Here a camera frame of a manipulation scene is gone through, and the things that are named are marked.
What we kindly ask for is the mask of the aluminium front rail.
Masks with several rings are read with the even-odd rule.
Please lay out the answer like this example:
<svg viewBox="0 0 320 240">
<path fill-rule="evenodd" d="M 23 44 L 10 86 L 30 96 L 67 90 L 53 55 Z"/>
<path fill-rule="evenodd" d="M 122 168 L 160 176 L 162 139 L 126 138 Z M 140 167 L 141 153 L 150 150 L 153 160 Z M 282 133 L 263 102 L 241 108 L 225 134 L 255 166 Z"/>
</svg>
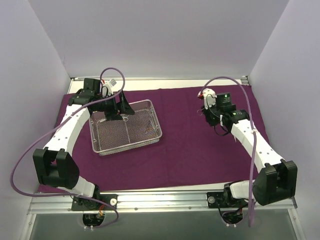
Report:
<svg viewBox="0 0 320 240">
<path fill-rule="evenodd" d="M 237 208 L 208 208 L 207 192 L 223 192 L 218 189 L 189 190 L 133 190 L 103 192 L 102 194 L 117 194 L 116 208 L 111 210 L 72 211 L 73 197 L 52 196 L 34 197 L 31 200 L 29 214 L 97 214 L 111 213 L 154 213 L 154 212 L 188 212 L 188 211 L 228 211 Z"/>
</svg>

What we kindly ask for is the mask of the metal mesh instrument tray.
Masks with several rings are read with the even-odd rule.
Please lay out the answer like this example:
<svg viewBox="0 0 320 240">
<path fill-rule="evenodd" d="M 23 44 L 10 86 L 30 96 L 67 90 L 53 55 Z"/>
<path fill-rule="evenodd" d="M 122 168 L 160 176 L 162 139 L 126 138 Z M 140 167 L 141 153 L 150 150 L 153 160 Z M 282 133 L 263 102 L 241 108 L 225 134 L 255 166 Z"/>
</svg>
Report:
<svg viewBox="0 0 320 240">
<path fill-rule="evenodd" d="M 163 135 L 156 110 L 151 100 L 130 103 L 134 115 L 123 114 L 121 120 L 106 121 L 102 112 L 94 112 L 89 119 L 92 150 L 100 156 L 157 143 Z M 149 121 L 154 134 L 145 134 Z"/>
</svg>

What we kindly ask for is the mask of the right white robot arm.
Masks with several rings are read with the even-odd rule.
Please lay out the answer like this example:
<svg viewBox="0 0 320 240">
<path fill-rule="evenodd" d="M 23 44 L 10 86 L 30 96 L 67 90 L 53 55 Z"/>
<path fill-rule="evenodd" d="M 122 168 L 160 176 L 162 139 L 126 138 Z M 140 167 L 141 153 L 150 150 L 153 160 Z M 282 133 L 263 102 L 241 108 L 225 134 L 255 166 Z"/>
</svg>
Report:
<svg viewBox="0 0 320 240">
<path fill-rule="evenodd" d="M 293 198 L 296 194 L 298 167 L 279 155 L 255 128 L 245 110 L 227 113 L 215 107 L 203 108 L 202 114 L 210 126 L 223 127 L 227 134 L 241 143 L 254 161 L 258 175 L 249 180 L 225 184 L 223 203 L 234 206 L 240 199 L 253 198 L 261 206 Z"/>
</svg>

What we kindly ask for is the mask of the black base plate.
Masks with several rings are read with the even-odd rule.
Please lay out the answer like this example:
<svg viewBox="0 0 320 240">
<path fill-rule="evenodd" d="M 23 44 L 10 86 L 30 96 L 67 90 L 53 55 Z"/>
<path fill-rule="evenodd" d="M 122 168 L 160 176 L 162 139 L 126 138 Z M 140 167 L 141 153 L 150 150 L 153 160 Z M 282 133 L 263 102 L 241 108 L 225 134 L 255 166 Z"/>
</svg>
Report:
<svg viewBox="0 0 320 240">
<path fill-rule="evenodd" d="M 111 210 L 111 207 L 117 208 L 118 195 L 117 194 L 102 194 L 99 198 L 101 202 L 108 204 L 105 206 L 97 201 L 89 200 L 81 197 L 73 197 L 71 210 L 72 211 L 98 211 Z"/>
<path fill-rule="evenodd" d="M 233 199 L 225 196 L 222 191 L 211 191 L 206 193 L 207 206 L 209 209 L 218 208 L 246 208 L 248 202 L 244 198 Z"/>
</svg>

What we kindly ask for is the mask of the steel tweezers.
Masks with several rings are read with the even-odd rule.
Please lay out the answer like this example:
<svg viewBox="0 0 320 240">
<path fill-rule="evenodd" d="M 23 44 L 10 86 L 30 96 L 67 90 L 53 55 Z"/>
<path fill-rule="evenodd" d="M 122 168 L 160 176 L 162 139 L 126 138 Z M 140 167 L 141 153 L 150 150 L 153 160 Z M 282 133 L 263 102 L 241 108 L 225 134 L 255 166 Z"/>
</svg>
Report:
<svg viewBox="0 0 320 240">
<path fill-rule="evenodd" d="M 147 123 L 144 133 L 146 135 L 153 135 L 155 133 L 155 126 L 151 120 Z"/>
</svg>

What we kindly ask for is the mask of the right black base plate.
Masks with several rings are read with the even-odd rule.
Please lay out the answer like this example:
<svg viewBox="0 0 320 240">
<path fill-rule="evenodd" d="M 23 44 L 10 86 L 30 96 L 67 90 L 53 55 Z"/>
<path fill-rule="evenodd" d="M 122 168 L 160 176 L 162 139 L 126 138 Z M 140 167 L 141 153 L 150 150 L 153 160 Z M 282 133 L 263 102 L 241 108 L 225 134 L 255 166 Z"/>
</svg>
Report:
<svg viewBox="0 0 320 240">
<path fill-rule="evenodd" d="M 222 191 L 211 191 L 206 193 L 207 206 L 209 209 L 218 208 L 246 208 L 248 202 L 244 198 L 233 199 L 225 196 Z"/>
</svg>

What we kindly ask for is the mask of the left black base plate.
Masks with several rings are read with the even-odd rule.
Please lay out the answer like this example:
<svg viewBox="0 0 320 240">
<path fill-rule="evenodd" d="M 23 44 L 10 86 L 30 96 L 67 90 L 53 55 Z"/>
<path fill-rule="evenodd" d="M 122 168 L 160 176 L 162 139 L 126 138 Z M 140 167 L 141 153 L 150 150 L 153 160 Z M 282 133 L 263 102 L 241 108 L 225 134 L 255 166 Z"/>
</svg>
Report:
<svg viewBox="0 0 320 240">
<path fill-rule="evenodd" d="M 89 200 L 81 197 L 73 197 L 71 210 L 72 211 L 98 211 L 111 210 L 111 207 L 117 208 L 118 195 L 117 194 L 102 194 L 99 198 L 101 202 L 108 204 L 105 206 L 97 201 Z"/>
</svg>

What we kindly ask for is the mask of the steel surgical scissors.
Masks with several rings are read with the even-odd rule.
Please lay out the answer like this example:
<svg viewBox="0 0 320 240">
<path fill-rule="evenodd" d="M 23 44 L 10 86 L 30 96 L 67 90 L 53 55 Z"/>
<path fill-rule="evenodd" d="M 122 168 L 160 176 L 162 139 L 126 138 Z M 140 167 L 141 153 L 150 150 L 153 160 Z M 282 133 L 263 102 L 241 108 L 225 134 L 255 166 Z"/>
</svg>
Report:
<svg viewBox="0 0 320 240">
<path fill-rule="evenodd" d="M 198 110 L 197 110 L 197 114 L 198 114 L 199 116 L 202 116 L 202 115 L 204 114 L 204 108 L 198 109 Z"/>
</svg>

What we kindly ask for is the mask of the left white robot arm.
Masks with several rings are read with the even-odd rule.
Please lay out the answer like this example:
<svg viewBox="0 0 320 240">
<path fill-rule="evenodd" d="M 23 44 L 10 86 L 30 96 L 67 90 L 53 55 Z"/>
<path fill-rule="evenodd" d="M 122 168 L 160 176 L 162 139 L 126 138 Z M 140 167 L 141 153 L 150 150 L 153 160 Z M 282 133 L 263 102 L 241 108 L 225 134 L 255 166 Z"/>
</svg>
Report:
<svg viewBox="0 0 320 240">
<path fill-rule="evenodd" d="M 90 210 L 100 206 L 97 186 L 80 176 L 72 154 L 78 136 L 94 112 L 102 112 L 107 121 L 122 120 L 122 115 L 134 115 L 123 91 L 104 98 L 95 90 L 78 90 L 69 100 L 65 116 L 49 142 L 33 152 L 33 162 L 41 185 L 83 196 L 83 204 Z"/>
</svg>

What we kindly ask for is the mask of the purple surgical wrap cloth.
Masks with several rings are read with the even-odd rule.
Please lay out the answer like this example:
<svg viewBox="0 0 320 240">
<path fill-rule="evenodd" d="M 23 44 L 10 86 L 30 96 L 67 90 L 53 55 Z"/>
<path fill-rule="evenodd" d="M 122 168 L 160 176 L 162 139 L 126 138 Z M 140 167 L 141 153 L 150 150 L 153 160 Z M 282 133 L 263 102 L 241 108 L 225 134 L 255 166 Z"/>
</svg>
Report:
<svg viewBox="0 0 320 240">
<path fill-rule="evenodd" d="M 73 148 L 80 175 L 102 191 L 152 189 L 248 180 L 251 158 L 232 135 L 220 136 L 198 114 L 199 87 L 126 91 L 152 101 L 162 130 L 157 143 L 100 156 L 86 124 Z"/>
</svg>

